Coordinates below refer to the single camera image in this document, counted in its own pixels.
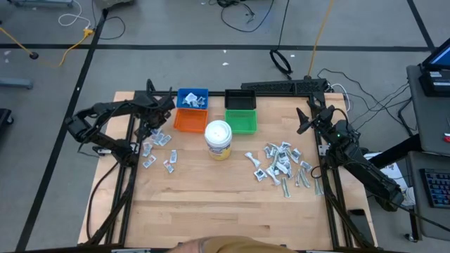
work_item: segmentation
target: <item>computer monitor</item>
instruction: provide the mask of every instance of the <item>computer monitor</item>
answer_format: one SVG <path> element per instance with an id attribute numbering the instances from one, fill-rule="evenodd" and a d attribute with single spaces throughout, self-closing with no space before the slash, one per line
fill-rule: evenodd
<path id="1" fill-rule="evenodd" d="M 421 64 L 420 85 L 426 96 L 450 97 L 450 39 Z"/>
<path id="2" fill-rule="evenodd" d="M 428 70 L 450 70 L 450 39 L 426 58 L 422 66 Z"/>

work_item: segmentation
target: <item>orange bin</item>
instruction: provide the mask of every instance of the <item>orange bin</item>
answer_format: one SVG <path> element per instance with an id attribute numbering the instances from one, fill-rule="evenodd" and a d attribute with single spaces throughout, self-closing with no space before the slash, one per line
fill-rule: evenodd
<path id="1" fill-rule="evenodd" d="M 174 128 L 179 131 L 204 133 L 207 123 L 207 110 L 178 108 L 176 111 Z"/>

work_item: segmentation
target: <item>blue bin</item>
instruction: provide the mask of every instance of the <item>blue bin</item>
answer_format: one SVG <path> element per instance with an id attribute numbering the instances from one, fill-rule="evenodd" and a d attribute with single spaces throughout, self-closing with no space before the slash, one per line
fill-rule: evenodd
<path id="1" fill-rule="evenodd" d="M 187 104 L 183 104 L 183 99 L 189 94 L 193 93 L 198 98 L 205 98 L 205 104 L 201 105 L 199 108 L 191 107 Z M 195 89 L 195 88 L 182 88 L 178 90 L 176 95 L 176 106 L 178 108 L 189 108 L 189 109 L 208 109 L 208 89 Z"/>

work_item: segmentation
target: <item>black bin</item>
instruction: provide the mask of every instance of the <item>black bin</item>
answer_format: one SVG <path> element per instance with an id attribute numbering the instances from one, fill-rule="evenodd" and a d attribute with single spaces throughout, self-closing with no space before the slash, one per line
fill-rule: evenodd
<path id="1" fill-rule="evenodd" d="M 225 90 L 225 108 L 229 110 L 253 110 L 256 108 L 256 93 L 251 90 Z"/>

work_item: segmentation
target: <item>yellow cable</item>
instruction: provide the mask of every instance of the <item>yellow cable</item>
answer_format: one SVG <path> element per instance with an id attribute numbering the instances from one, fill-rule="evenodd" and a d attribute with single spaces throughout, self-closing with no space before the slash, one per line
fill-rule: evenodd
<path id="1" fill-rule="evenodd" d="M 0 27 L 0 31 L 2 31 L 4 34 L 6 34 L 6 36 L 9 37 L 9 39 L 13 40 L 17 45 L 19 45 L 19 47 L 21 47 L 23 50 L 27 51 L 28 54 L 32 55 L 33 52 L 31 52 L 30 50 L 28 50 L 26 47 L 24 47 L 19 41 L 17 41 L 13 36 L 11 36 L 7 31 L 5 31 L 5 29 L 3 29 L 2 27 Z"/>
<path id="2" fill-rule="evenodd" d="M 13 36 L 11 36 L 7 31 L 5 31 L 5 29 L 3 29 L 2 27 L 0 27 L 0 31 L 2 31 L 4 34 L 6 34 L 6 36 L 8 36 L 10 39 L 12 39 L 17 45 L 19 45 L 20 48 L 22 48 L 23 50 L 25 50 L 28 54 L 33 55 L 33 52 L 31 52 L 30 50 L 28 50 L 26 47 L 24 47 L 19 41 L 17 41 L 17 39 L 15 39 Z M 45 60 L 41 60 L 41 62 L 45 65 L 48 65 L 49 67 L 61 67 L 65 61 L 65 57 L 66 55 L 69 53 L 70 50 L 76 48 L 77 46 L 79 46 L 87 37 L 89 37 L 91 34 L 94 33 L 93 30 L 90 29 L 84 29 L 84 36 L 83 39 L 81 39 L 80 41 L 78 41 L 75 45 L 71 46 L 68 50 L 66 50 L 64 52 L 63 55 L 63 59 L 61 59 L 61 62 L 59 63 L 59 65 L 53 65 L 51 63 L 46 62 Z"/>
<path id="3" fill-rule="evenodd" d="M 77 47 L 78 45 L 80 45 L 87 37 L 89 37 L 89 35 L 91 35 L 91 34 L 93 34 L 93 33 L 94 33 L 93 30 L 84 29 L 84 36 L 83 36 L 83 39 L 80 40 L 80 41 L 78 41 L 75 45 L 71 46 L 68 50 L 66 50 L 66 51 L 64 52 L 63 59 L 61 59 L 61 62 L 59 63 L 58 67 L 61 67 L 61 66 L 63 65 L 64 60 L 65 60 L 65 56 L 69 53 L 70 50 L 76 48 L 76 47 Z"/>
<path id="4" fill-rule="evenodd" d="M 330 15 L 331 7 L 333 7 L 333 2 L 334 2 L 334 0 L 330 0 L 330 3 L 328 4 L 328 10 L 326 11 L 325 18 L 322 21 L 321 29 L 319 30 L 319 34 L 317 34 L 316 43 L 314 44 L 314 48 L 312 49 L 312 57 L 311 57 L 311 63 L 309 64 L 308 76 L 311 76 L 312 66 L 314 65 L 314 57 L 316 56 L 317 44 L 319 43 L 319 39 L 321 38 L 323 28 L 325 27 L 326 21 L 328 20 L 328 16 Z"/>

